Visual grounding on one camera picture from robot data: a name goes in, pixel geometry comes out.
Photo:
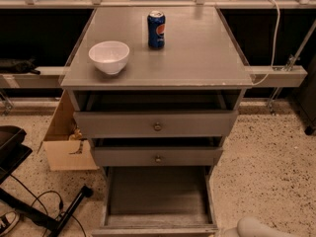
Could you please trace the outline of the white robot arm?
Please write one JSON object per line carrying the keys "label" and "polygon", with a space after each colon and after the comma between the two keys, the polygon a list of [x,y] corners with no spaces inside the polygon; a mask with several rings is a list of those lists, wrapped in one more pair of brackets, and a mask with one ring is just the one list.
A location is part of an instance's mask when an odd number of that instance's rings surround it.
{"label": "white robot arm", "polygon": [[222,237],[298,237],[269,227],[259,219],[251,216],[241,218],[237,226],[227,229]]}

